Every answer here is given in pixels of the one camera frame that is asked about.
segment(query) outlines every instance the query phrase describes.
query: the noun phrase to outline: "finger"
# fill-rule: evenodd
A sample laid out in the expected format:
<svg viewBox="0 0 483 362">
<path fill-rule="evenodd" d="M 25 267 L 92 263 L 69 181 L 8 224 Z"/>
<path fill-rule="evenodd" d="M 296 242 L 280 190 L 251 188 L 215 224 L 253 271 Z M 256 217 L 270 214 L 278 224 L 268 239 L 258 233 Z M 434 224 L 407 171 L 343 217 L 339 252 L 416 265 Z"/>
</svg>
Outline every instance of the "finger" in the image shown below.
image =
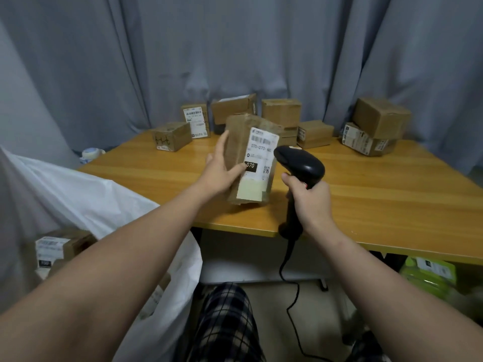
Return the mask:
<svg viewBox="0 0 483 362">
<path fill-rule="evenodd" d="M 282 173 L 281 181 L 290 189 L 295 199 L 299 198 L 305 192 L 305 184 L 293 175 Z"/>
<path fill-rule="evenodd" d="M 223 132 L 223 134 L 218 139 L 216 146 L 214 147 L 214 155 L 215 156 L 223 156 L 223 152 L 225 151 L 225 143 L 226 139 L 228 138 L 229 131 Z"/>
<path fill-rule="evenodd" d="M 231 168 L 230 171 L 228 171 L 228 177 L 231 182 L 234 182 L 236 178 L 238 178 L 246 169 L 246 164 L 241 163 L 238 165 L 235 165 L 233 168 Z"/>
<path fill-rule="evenodd" d="M 208 155 L 206 155 L 206 163 L 208 164 L 211 160 L 213 159 L 213 154 L 212 153 L 209 153 Z"/>
</svg>

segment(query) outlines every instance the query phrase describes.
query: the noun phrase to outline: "white paper label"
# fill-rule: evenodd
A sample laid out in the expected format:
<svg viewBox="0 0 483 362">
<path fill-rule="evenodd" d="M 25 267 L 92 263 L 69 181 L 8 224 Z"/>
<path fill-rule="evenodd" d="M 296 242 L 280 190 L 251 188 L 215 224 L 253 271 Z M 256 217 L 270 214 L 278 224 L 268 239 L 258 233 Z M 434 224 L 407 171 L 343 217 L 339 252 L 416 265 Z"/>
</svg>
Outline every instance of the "white paper label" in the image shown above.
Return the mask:
<svg viewBox="0 0 483 362">
<path fill-rule="evenodd" d="M 154 292 L 149 296 L 149 299 L 142 307 L 141 311 L 139 312 L 139 318 L 141 320 L 150 317 L 153 315 L 154 311 L 156 310 L 156 306 L 159 304 L 161 296 L 163 295 L 163 289 L 160 286 L 156 286 Z"/>
<path fill-rule="evenodd" d="M 208 137 L 206 132 L 205 118 L 201 107 L 183 109 L 184 117 L 191 127 L 191 137 L 201 139 Z"/>
<path fill-rule="evenodd" d="M 305 141 L 305 130 L 299 127 L 298 136 L 300 140 Z"/>
<path fill-rule="evenodd" d="M 239 97 L 233 97 L 233 98 L 225 98 L 225 99 L 218 100 L 218 102 L 220 102 L 220 101 L 229 101 L 229 100 L 237 100 L 237 99 L 244 99 L 244 98 L 247 98 L 249 96 L 250 96 L 250 94 L 248 94 L 248 95 L 241 95 Z"/>
<path fill-rule="evenodd" d="M 354 150 L 369 155 L 372 146 L 372 139 L 367 133 L 359 128 L 351 127 L 346 124 L 342 136 L 342 144 L 352 147 Z"/>
<path fill-rule="evenodd" d="M 156 146 L 158 150 L 163 150 L 163 151 L 171 151 L 168 146 L 162 145 L 162 146 Z"/>
<path fill-rule="evenodd" d="M 386 148 L 388 141 L 388 139 L 383 139 L 382 141 L 379 141 L 374 150 L 383 151 Z"/>
<path fill-rule="evenodd" d="M 437 274 L 438 276 L 447 278 L 449 280 L 454 280 L 450 268 L 444 265 L 434 263 L 433 261 L 429 261 L 423 258 L 416 258 L 416 263 L 418 264 L 419 269 L 432 272 L 434 274 Z"/>
<path fill-rule="evenodd" d="M 35 242 L 35 252 L 37 253 L 37 265 L 39 267 L 50 268 L 57 259 L 64 259 L 64 244 L 69 239 L 61 237 L 45 236 Z"/>
<path fill-rule="evenodd" d="M 240 179 L 237 198 L 248 200 L 261 200 L 261 192 L 267 190 L 270 170 L 273 163 L 273 150 L 277 147 L 279 137 L 276 134 L 252 127 L 250 138 L 245 152 L 247 166 Z M 253 193 L 245 193 L 244 188 L 256 186 L 256 199 Z"/>
</svg>

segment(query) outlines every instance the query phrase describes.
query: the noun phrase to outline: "person's right hand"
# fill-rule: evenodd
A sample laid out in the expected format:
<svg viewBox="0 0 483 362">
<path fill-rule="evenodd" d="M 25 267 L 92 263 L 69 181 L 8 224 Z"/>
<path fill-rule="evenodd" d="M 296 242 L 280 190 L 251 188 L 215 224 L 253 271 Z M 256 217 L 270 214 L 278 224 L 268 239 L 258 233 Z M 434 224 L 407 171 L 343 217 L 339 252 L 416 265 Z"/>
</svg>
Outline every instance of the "person's right hand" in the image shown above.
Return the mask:
<svg viewBox="0 0 483 362">
<path fill-rule="evenodd" d="M 310 236 L 316 237 L 320 232 L 335 227 L 329 184 L 321 180 L 307 190 L 295 176 L 283 173 L 281 179 L 292 192 L 299 221 Z"/>
</svg>

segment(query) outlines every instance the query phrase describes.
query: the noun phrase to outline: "floor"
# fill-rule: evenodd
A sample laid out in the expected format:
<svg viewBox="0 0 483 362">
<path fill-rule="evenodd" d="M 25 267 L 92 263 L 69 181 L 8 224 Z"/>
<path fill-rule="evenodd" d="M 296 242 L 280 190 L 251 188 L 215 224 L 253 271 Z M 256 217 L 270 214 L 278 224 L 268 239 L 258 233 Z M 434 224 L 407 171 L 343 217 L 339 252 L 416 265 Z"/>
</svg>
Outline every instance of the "floor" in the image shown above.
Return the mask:
<svg viewBox="0 0 483 362">
<path fill-rule="evenodd" d="M 296 294 L 296 286 L 282 282 L 241 284 L 250 298 L 260 343 L 268 362 L 306 361 L 286 313 Z M 342 321 L 355 310 L 340 285 L 328 280 L 328 292 L 317 281 L 303 281 L 297 304 L 290 310 L 305 353 L 333 361 L 344 361 L 350 348 L 341 341 Z M 202 301 L 192 307 L 190 324 L 195 325 Z"/>
</svg>

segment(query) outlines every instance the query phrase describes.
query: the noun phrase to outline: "wooden table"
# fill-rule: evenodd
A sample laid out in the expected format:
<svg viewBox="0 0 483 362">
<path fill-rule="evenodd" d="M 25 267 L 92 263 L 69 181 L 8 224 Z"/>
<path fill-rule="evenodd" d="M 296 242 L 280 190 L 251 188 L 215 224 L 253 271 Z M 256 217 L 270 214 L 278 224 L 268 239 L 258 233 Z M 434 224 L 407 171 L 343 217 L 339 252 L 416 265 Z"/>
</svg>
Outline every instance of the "wooden table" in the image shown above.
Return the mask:
<svg viewBox="0 0 483 362">
<path fill-rule="evenodd" d="M 163 204 L 193 183 L 218 136 L 178 152 L 158 151 L 144 132 L 80 170 Z M 326 167 L 333 216 L 366 249 L 483 264 L 483 190 L 414 141 L 365 157 L 334 139 L 309 149 Z M 285 220 L 287 188 L 277 164 L 270 203 L 234 206 L 216 198 L 194 226 L 273 237 Z"/>
</svg>

